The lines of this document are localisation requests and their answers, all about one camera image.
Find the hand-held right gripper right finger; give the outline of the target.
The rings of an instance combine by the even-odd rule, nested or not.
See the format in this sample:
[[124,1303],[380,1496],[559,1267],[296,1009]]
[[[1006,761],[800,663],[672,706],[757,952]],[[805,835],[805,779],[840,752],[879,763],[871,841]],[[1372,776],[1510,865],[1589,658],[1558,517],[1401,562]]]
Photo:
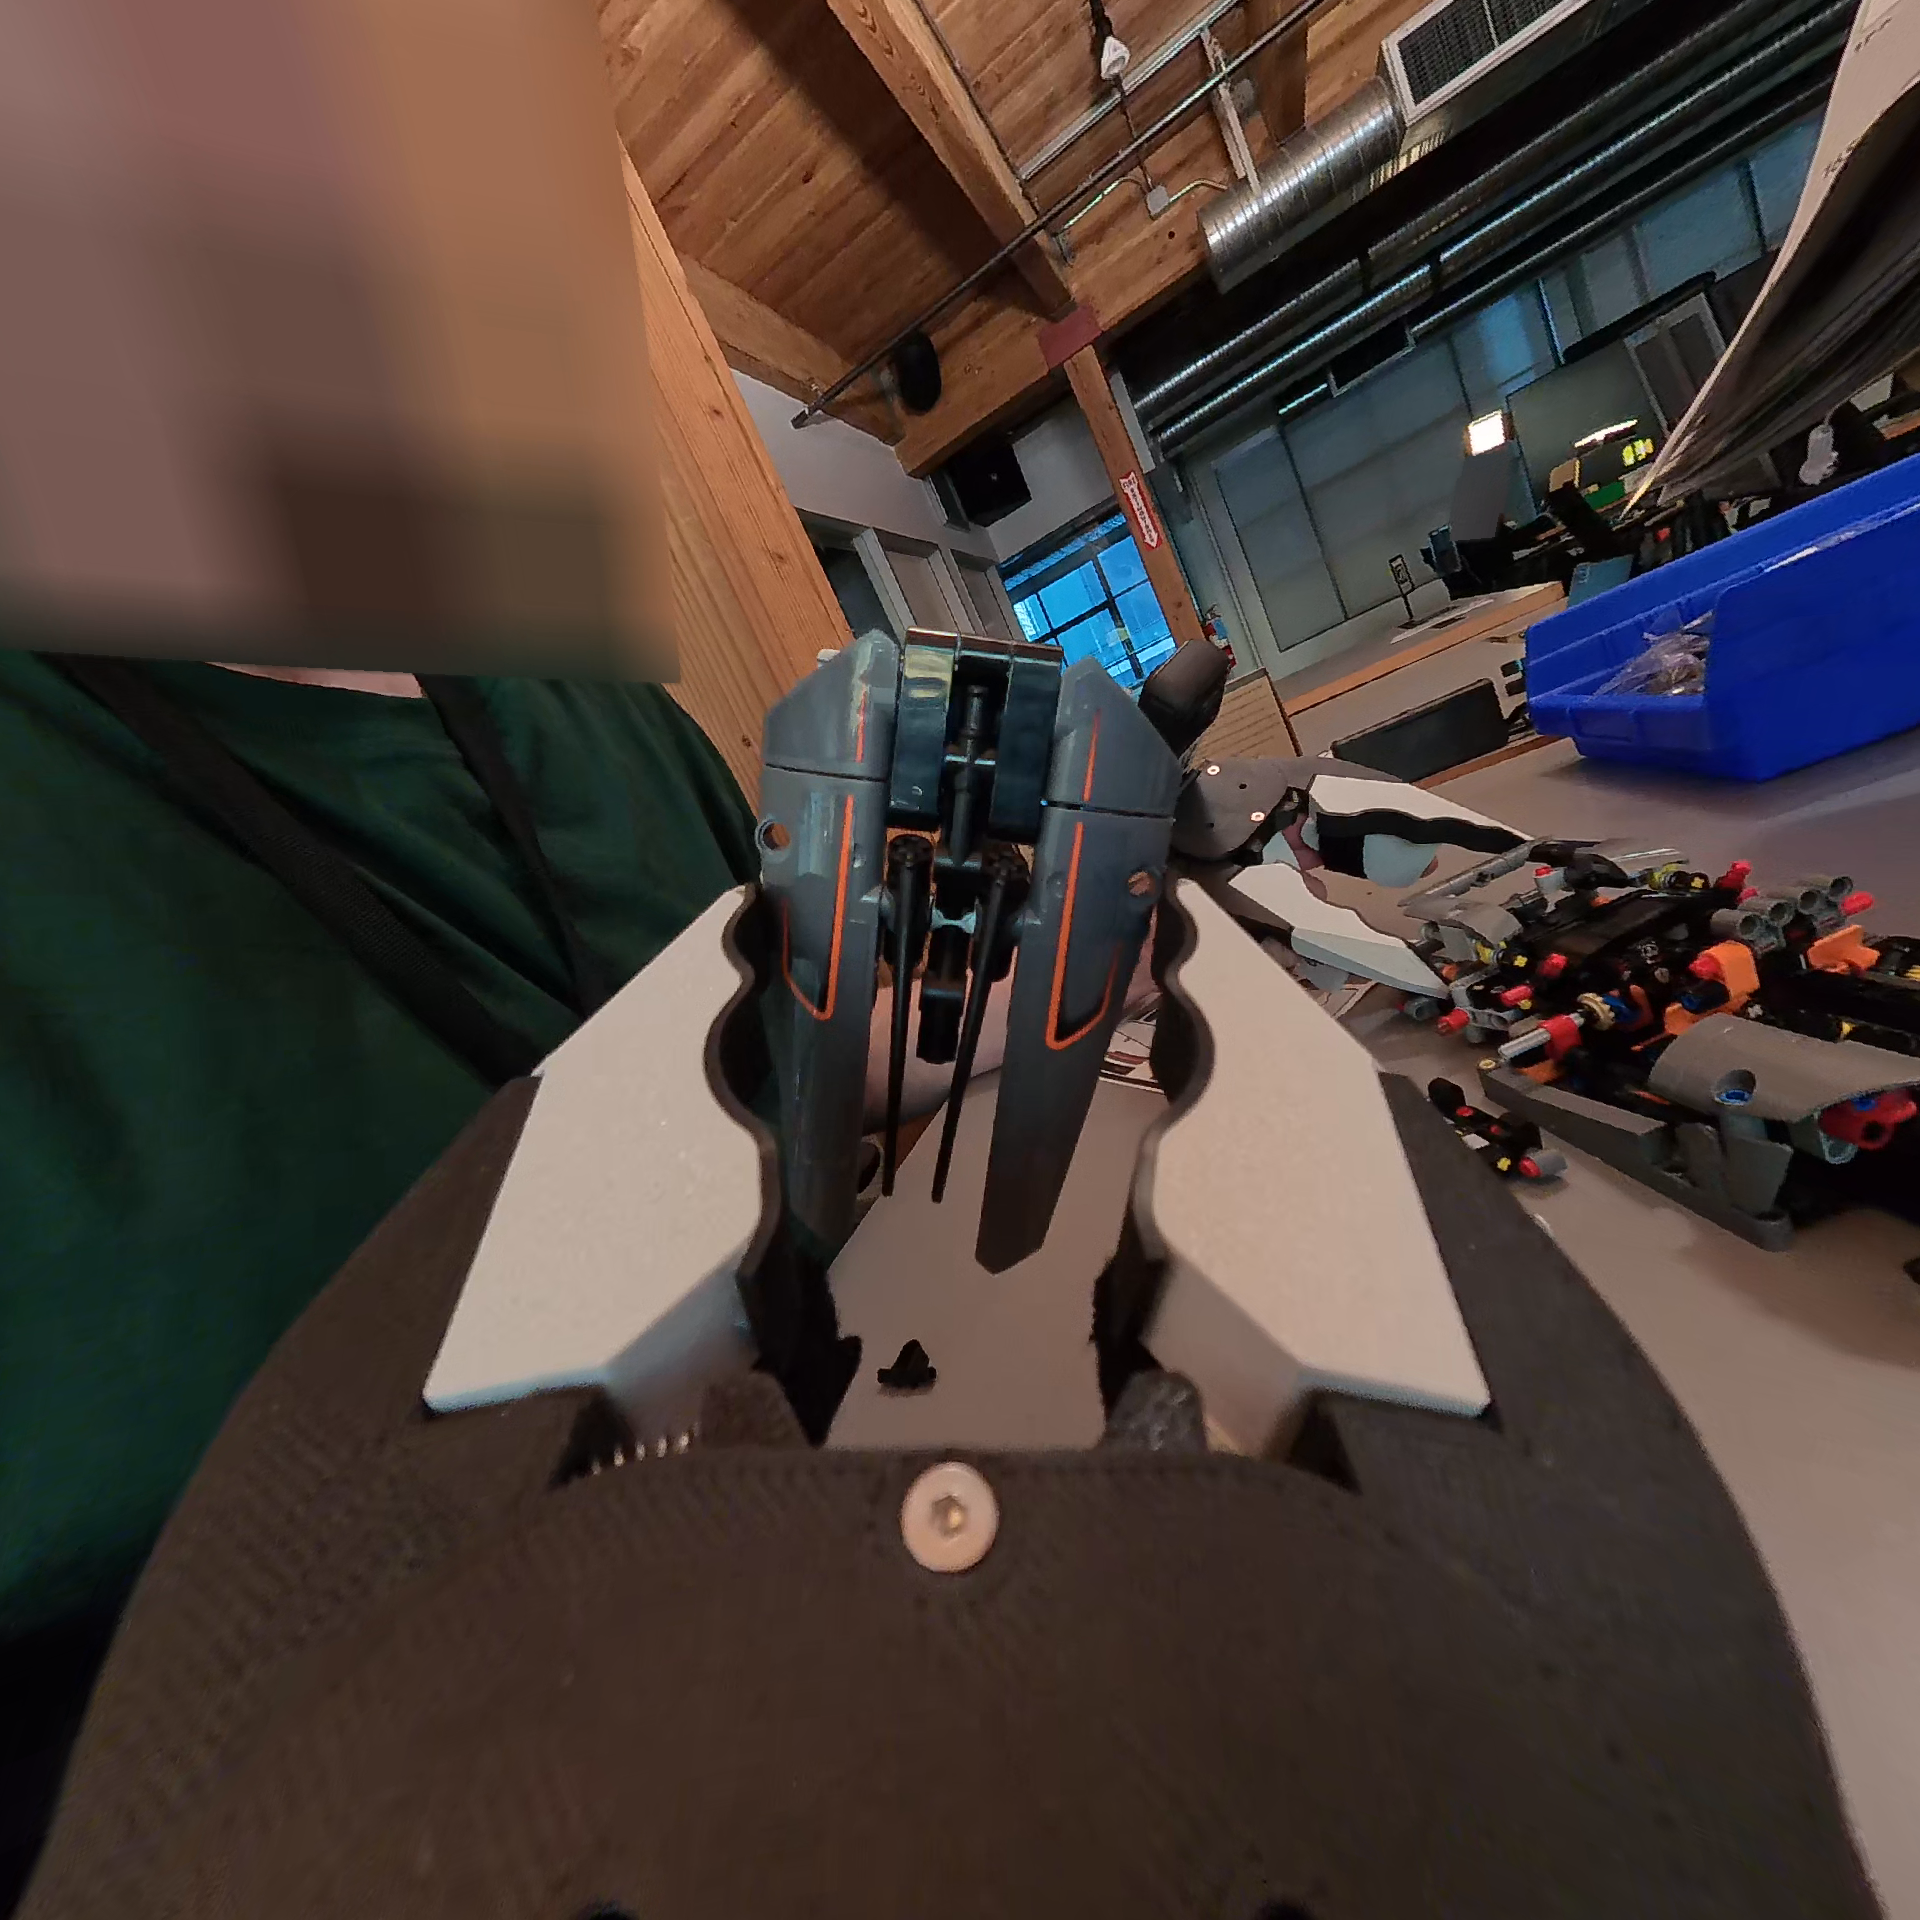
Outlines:
[[1143,1346],[1233,1453],[1286,1452],[1324,1394],[1478,1418],[1489,1387],[1372,1056],[1196,882],[1160,927],[1193,1056],[1135,1169]]

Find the black lego piece red ends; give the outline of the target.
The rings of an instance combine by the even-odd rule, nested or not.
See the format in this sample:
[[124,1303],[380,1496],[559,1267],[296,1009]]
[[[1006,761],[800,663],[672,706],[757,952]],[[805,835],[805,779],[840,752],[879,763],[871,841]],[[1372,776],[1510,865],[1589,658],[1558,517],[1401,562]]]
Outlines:
[[1466,1099],[1462,1085],[1445,1076],[1433,1076],[1425,1083],[1425,1095],[1455,1136],[1501,1179],[1548,1184],[1568,1170],[1566,1157],[1550,1149],[1536,1122],[1504,1112],[1485,1112]]

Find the white air vent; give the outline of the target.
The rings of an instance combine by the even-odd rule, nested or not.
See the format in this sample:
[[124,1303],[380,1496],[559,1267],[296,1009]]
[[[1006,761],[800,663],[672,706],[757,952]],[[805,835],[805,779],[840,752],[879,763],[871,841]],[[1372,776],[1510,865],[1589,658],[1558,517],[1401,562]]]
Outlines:
[[1437,3],[1382,37],[1378,73],[1402,131],[1500,105],[1636,5]]

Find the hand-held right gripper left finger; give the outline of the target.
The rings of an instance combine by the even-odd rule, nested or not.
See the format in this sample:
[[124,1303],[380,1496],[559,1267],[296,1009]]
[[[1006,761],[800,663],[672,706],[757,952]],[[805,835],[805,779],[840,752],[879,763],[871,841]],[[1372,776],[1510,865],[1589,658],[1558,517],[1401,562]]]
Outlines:
[[749,987],[721,893],[536,1071],[422,1404],[596,1387],[631,1421],[697,1421],[752,1365],[735,1273],[760,1226],[760,1144],[717,1090],[714,1034]]

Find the black wall speaker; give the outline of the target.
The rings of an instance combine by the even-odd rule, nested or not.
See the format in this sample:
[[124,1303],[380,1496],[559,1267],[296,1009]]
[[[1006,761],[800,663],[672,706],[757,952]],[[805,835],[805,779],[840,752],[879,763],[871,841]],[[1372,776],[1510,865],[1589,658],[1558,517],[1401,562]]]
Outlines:
[[930,484],[950,527],[992,529],[1032,500],[1016,443],[1006,433],[983,434],[934,467]]

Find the silver ventilation duct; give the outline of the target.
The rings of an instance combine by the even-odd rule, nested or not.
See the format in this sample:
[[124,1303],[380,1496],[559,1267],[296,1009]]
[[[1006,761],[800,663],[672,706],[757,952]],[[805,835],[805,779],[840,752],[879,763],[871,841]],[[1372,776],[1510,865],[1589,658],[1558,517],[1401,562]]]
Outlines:
[[1398,155],[1402,135],[1401,104],[1382,79],[1286,135],[1249,183],[1200,218],[1213,288],[1226,295],[1271,265],[1298,228],[1367,189]]

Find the dark grey orange-striped lego assembly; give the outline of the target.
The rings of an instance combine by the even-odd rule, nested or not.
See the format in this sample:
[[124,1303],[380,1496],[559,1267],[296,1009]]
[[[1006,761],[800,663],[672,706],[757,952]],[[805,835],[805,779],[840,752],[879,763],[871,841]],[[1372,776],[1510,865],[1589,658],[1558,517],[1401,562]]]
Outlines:
[[1006,1042],[975,1260],[1041,1249],[1160,897],[1184,784],[1138,696],[1047,643],[863,635],[769,709],[760,899],[780,931],[784,1195],[848,1234],[872,1004],[882,1184],[905,1066],[957,1103],[1000,981]]

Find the stack of instruction booklets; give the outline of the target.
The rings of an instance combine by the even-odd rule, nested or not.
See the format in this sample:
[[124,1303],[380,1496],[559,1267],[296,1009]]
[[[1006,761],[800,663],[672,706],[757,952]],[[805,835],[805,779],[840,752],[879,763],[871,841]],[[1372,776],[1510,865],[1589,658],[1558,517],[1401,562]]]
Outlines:
[[1649,484],[1712,490],[1914,346],[1918,5],[1865,3],[1782,250]]

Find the lego car chassis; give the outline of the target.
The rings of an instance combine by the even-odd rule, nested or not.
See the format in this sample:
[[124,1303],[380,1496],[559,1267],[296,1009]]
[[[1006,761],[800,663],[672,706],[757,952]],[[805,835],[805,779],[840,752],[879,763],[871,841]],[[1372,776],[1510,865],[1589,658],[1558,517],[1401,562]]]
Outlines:
[[1845,1209],[1918,1218],[1918,943],[1848,875],[1758,887],[1672,849],[1541,849],[1401,901],[1442,978],[1410,1020],[1478,1048],[1478,1093],[1781,1252]]

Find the blue plastic bin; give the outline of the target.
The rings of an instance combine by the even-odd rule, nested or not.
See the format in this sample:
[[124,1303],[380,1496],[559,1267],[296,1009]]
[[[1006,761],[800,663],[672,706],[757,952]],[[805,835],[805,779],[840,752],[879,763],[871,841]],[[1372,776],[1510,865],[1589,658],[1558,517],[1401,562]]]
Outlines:
[[[1608,691],[1701,618],[1698,691]],[[1918,457],[1536,621],[1526,706],[1581,756],[1737,781],[1913,730]]]

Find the clear plastic bags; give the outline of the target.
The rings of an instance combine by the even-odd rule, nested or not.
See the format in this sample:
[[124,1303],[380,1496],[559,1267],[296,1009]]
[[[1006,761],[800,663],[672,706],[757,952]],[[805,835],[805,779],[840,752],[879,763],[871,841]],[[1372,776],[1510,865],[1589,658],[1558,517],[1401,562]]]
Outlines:
[[1644,637],[1641,650],[1597,685],[1600,698],[1687,699],[1705,691],[1717,615],[1712,610]]

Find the black monitor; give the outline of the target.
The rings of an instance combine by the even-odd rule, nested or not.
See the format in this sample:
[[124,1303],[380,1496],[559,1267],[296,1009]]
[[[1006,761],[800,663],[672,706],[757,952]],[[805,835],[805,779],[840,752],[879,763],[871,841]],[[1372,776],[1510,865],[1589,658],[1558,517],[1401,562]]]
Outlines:
[[1508,745],[1510,727],[1489,682],[1408,709],[1375,727],[1332,744],[1340,761],[1405,781],[1439,778]]

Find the person's green shirt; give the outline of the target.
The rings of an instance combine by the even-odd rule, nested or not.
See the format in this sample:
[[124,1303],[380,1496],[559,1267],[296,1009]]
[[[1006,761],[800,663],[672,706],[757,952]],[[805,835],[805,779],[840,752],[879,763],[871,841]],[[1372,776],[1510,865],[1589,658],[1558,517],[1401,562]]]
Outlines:
[[[152,682],[540,1055],[562,939],[422,698]],[[753,868],[663,691],[477,684],[559,906],[624,986]],[[234,1394],[489,1099],[108,709],[5,655],[5,1647],[117,1608]]]

